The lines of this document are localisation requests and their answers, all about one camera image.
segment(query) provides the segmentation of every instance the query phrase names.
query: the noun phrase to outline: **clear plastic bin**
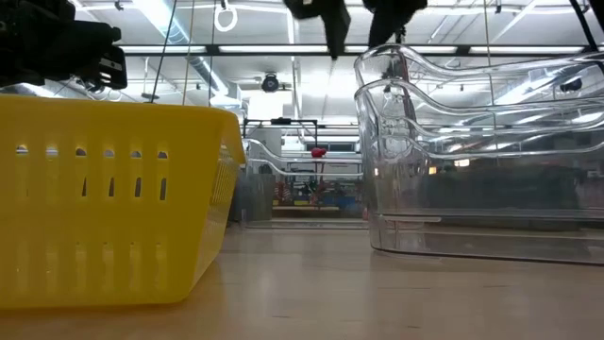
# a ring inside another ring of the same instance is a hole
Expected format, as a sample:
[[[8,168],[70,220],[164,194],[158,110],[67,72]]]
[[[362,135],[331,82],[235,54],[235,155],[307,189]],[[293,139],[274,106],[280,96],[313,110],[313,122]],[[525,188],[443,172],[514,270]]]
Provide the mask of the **clear plastic bin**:
[[[0,308],[167,303],[220,250],[237,117],[0,97]]]
[[[532,230],[574,230],[577,221],[601,221],[604,97],[575,93],[533,102],[529,92],[553,95],[578,78],[602,78],[603,60],[596,53],[446,70],[397,45],[361,56],[356,69],[362,87],[355,98],[372,245],[429,252],[422,237],[413,242],[398,233],[444,221],[498,220],[514,228],[513,221],[523,220]],[[541,76],[531,78],[534,72]],[[517,86],[521,104],[453,108],[421,91],[409,73],[449,82],[507,73],[532,80]]]

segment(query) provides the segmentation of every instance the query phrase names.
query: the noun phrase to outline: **floor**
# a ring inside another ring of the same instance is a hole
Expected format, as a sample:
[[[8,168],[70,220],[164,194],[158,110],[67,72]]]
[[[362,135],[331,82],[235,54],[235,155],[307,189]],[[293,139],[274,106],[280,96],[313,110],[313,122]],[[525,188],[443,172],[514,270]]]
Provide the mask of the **floor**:
[[[171,306],[0,313],[12,339],[601,339],[599,267],[393,257],[367,230],[230,229]]]

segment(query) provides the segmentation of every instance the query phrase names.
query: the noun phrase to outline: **ceiling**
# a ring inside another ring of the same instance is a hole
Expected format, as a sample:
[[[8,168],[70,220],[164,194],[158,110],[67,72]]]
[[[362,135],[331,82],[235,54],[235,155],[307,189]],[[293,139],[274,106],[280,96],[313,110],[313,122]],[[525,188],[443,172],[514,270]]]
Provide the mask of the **ceiling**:
[[[77,19],[106,22],[122,29],[120,44],[164,44],[164,36],[138,8],[137,1],[121,1],[124,10],[117,10],[114,0],[79,0]],[[144,0],[158,3],[161,0]],[[428,8],[416,13],[407,25],[406,43],[448,44],[514,44],[514,45],[584,45],[587,44],[579,20],[567,0],[502,0],[503,9],[495,13],[495,1],[486,9],[480,0],[428,0]],[[371,24],[371,14],[361,6],[360,0],[346,1],[352,18],[346,43],[366,44]],[[230,0],[237,11],[237,23],[227,32],[214,25],[214,6],[220,2],[197,0],[177,1],[175,19],[189,32],[192,43],[197,44],[325,44],[323,25],[318,19],[289,25],[287,11],[280,0]],[[598,43],[604,43],[604,33],[591,11],[586,13],[588,23]],[[221,13],[219,22],[227,26],[230,13]],[[243,99],[260,95],[259,80],[266,73],[275,73],[286,84],[285,91],[275,96],[283,100],[285,116],[294,116],[292,84],[296,70],[296,89],[299,91],[300,112],[304,118],[329,122],[354,122],[356,109],[353,100],[358,89],[353,63],[355,57],[341,57],[331,70],[329,57],[289,56],[219,56],[205,58],[220,78],[239,84]],[[531,58],[429,58],[446,67],[475,67]],[[159,69],[160,57],[127,57],[128,87],[122,93],[110,93],[105,100],[146,101],[143,92],[152,93]],[[165,57],[159,71],[156,94],[160,104],[186,104],[207,106],[210,91],[203,79],[183,57]],[[489,79],[466,85],[453,82],[437,87],[429,80],[418,80],[416,85],[433,98],[449,106],[463,107],[486,105],[491,98]],[[508,86],[499,79],[494,87]]]

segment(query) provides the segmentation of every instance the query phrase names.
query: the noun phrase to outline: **yellow plastic basket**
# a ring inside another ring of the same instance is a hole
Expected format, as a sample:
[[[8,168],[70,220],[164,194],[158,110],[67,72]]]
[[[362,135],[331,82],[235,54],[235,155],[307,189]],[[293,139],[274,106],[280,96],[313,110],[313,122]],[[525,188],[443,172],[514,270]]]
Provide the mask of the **yellow plastic basket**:
[[[237,117],[0,96],[0,308],[185,298],[223,242]]]

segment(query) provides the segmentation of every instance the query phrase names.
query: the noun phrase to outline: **red object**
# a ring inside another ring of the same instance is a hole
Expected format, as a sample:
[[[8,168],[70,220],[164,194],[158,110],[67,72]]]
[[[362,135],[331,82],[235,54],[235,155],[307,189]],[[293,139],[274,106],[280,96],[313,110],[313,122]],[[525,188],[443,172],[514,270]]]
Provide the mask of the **red object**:
[[[321,147],[314,147],[310,151],[310,154],[312,155],[313,158],[321,158],[327,154],[327,150],[325,150],[324,148],[321,148]]]

